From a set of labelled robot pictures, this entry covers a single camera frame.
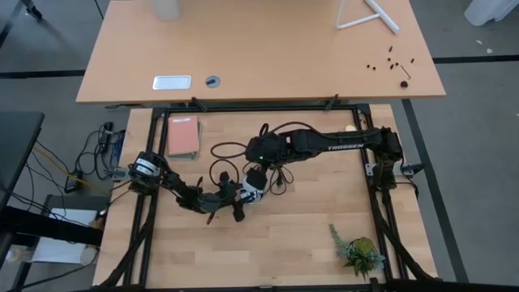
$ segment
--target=desk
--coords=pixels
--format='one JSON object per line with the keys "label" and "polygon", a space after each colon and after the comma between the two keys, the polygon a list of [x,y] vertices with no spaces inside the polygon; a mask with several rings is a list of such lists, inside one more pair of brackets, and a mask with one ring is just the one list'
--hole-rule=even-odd
{"label": "desk", "polygon": [[[339,0],[188,0],[170,22],[156,18],[150,1],[111,1],[77,101],[444,97],[409,0],[377,2],[398,35],[380,19],[337,31]],[[363,0],[349,0],[343,20],[372,13]],[[406,89],[401,66],[412,77]],[[155,91],[156,75],[190,75],[191,88]],[[206,86],[210,75],[221,78],[218,88]]]}
{"label": "desk", "polygon": [[[146,149],[151,109],[131,111],[120,164],[134,162]],[[208,167],[216,159],[209,149],[216,143],[246,143],[263,122],[271,127],[283,122],[308,122],[320,131],[341,131],[353,124],[350,111],[279,111],[197,114],[203,123],[198,161],[169,161],[188,185],[204,176],[204,190],[216,191]],[[372,105],[376,127],[396,125],[390,105]],[[154,146],[158,146],[161,123]],[[227,148],[228,153],[241,149]],[[242,158],[233,159],[239,169]],[[303,163],[287,166],[294,183],[281,196],[267,194],[254,206],[246,206],[246,219],[236,223],[232,208],[220,210],[210,226],[206,215],[181,209],[174,196],[162,190],[152,241],[148,288],[229,286],[304,286],[364,284],[353,269],[335,255],[328,223],[334,223],[343,238],[367,236],[376,241],[366,181],[358,151],[329,152]],[[213,175],[228,170],[216,165]],[[393,207],[401,241],[423,269],[435,274],[435,265],[412,187],[398,185],[392,191]],[[119,196],[125,187],[114,192]],[[105,280],[127,249],[135,210],[135,195],[126,195],[110,207],[94,284]],[[135,261],[138,275],[140,257]],[[393,274],[397,268],[392,266]],[[382,273],[371,276],[384,282]]]}

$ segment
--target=wooden tabletop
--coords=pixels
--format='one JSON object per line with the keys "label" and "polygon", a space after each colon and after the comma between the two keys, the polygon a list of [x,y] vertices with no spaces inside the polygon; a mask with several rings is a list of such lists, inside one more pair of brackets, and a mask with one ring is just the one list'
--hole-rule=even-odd
{"label": "wooden tabletop", "polygon": [[[150,1],[111,1],[77,101],[445,96],[409,0],[377,2],[398,35],[381,19],[337,31],[339,0],[189,0],[175,21],[158,20]],[[348,0],[343,21],[373,13]],[[153,90],[157,75],[190,75],[191,88]],[[207,87],[210,75],[221,78],[218,88]]]}
{"label": "wooden tabletop", "polygon": [[[377,127],[396,130],[390,105],[372,105]],[[133,109],[128,121],[120,165],[128,165],[145,149],[151,117],[150,109]],[[188,184],[204,177],[204,190],[217,191],[208,177],[208,168],[216,159],[209,149],[223,141],[247,143],[257,135],[263,122],[271,127],[283,122],[301,121],[320,131],[341,131],[353,124],[349,111],[248,112],[198,114],[203,124],[201,152],[197,161],[171,161],[174,171]],[[160,133],[161,121],[157,127]],[[155,146],[158,147],[158,136]],[[226,148],[220,153],[241,149]],[[241,170],[245,160],[235,158]],[[329,152],[287,168],[294,183],[284,195],[267,194],[257,205],[244,208],[246,219],[237,223],[232,208],[218,211],[210,226],[207,215],[179,208],[174,196],[159,194],[153,234],[148,287],[187,288],[222,286],[300,286],[365,283],[353,269],[344,268],[336,256],[328,224],[336,225],[346,240],[362,236],[376,243],[374,223],[359,151]],[[233,170],[217,164],[213,176]],[[392,201],[401,241],[423,269],[435,275],[435,265],[422,223],[413,188],[398,185]],[[125,187],[114,192],[114,197]],[[105,235],[96,267],[95,284],[105,280],[122,258],[128,246],[136,195],[130,193],[114,203],[108,214]],[[390,247],[393,272],[398,277]],[[139,252],[135,277],[140,267]],[[384,282],[381,272],[372,273]]]}

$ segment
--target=metal plate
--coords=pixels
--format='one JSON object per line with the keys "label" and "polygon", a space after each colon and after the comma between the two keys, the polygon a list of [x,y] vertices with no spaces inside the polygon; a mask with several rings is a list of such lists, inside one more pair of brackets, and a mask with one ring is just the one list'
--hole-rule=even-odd
{"label": "metal plate", "polygon": [[153,80],[154,90],[186,90],[191,87],[191,76],[171,75],[155,76]]}

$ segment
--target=white container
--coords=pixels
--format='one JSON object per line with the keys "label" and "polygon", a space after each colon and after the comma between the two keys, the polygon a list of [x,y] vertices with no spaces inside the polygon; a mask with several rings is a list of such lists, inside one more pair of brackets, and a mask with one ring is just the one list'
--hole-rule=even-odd
{"label": "white container", "polygon": [[180,0],[152,0],[152,5],[159,20],[170,21],[180,17]]}
{"label": "white container", "polygon": [[519,0],[473,0],[465,11],[472,25],[481,26],[489,20],[501,21],[519,4]]}

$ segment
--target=succulent plant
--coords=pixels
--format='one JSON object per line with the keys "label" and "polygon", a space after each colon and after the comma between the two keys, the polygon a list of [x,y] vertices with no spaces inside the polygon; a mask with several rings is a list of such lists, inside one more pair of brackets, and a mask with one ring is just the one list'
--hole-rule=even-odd
{"label": "succulent plant", "polygon": [[385,257],[378,253],[375,245],[369,238],[361,237],[354,241],[346,242],[343,240],[335,226],[330,224],[330,232],[333,241],[337,246],[337,255],[348,260],[345,267],[353,267],[355,276],[361,273],[364,280],[370,271],[382,270],[384,268]]}

